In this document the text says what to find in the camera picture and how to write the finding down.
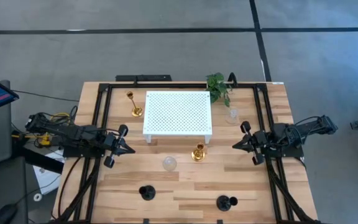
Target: glass sphere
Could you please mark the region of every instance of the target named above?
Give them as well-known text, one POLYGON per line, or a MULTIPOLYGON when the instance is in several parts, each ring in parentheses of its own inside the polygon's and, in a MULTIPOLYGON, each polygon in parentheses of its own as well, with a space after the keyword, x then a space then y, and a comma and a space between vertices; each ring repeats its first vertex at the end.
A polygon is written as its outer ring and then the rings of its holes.
POLYGON ((166 171, 173 171, 177 167, 177 161, 175 158, 168 156, 162 162, 162 166, 164 166, 166 171))

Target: gray floor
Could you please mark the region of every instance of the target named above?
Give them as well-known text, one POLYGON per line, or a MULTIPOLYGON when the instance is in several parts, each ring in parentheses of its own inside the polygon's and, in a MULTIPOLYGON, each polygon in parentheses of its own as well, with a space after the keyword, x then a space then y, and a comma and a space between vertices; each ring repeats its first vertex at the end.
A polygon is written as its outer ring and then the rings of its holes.
MULTIPOLYGON (((262 27, 358 27, 358 0, 256 3, 262 27)), ((252 26, 247 0, 0 0, 0 30, 252 26)), ((358 223, 358 131, 349 126, 358 119, 358 32, 263 38, 272 80, 285 82, 295 121, 326 114, 339 127, 305 146, 319 219, 358 223)), ((116 75, 204 80, 213 72, 263 81, 255 34, 0 35, 0 79, 10 79, 13 89, 57 97, 79 98, 84 81, 116 75)), ((23 129, 29 114, 73 105, 21 95, 12 104, 13 122, 23 129)), ((31 202, 31 219, 48 220, 54 196, 31 202)))

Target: white perforated platform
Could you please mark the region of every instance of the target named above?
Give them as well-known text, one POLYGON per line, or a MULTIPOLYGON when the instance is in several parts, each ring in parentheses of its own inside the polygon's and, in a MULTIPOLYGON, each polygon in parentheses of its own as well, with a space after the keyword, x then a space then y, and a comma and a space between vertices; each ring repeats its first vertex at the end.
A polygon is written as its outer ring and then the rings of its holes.
POLYGON ((208 91, 148 91, 143 135, 212 136, 211 100, 208 91))

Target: gold candle holder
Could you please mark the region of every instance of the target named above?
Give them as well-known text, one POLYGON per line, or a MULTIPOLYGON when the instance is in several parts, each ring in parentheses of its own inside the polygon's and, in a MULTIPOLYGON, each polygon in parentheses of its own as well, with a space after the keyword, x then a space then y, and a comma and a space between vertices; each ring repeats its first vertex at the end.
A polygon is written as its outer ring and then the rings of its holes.
POLYGON ((204 144, 198 143, 196 149, 191 152, 191 158, 196 162, 201 162, 205 158, 204 144))
POLYGON ((132 109, 132 116, 134 116, 134 117, 142 116, 143 109, 141 107, 135 105, 133 92, 131 92, 131 91, 127 92, 127 96, 134 104, 134 108, 132 109))

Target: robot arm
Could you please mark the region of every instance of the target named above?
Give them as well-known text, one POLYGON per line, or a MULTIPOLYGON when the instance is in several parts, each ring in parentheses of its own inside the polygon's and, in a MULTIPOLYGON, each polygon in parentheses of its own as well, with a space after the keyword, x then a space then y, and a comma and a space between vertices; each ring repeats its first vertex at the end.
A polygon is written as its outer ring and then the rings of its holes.
POLYGON ((305 124, 274 124, 272 132, 256 131, 250 133, 250 124, 244 121, 241 131, 245 133, 241 141, 233 145, 234 149, 253 152, 255 165, 264 161, 263 154, 270 157, 303 157, 301 145, 311 134, 334 134, 336 125, 327 116, 321 116, 315 121, 305 124))
POLYGON ((43 113, 29 116, 25 128, 30 133, 50 133, 59 136, 59 145, 64 147, 64 157, 103 157, 105 151, 111 151, 106 157, 104 165, 112 168, 114 156, 127 153, 135 153, 124 140, 128 133, 126 125, 120 125, 119 134, 106 133, 105 129, 99 129, 95 125, 78 126, 71 122, 51 122, 43 113))

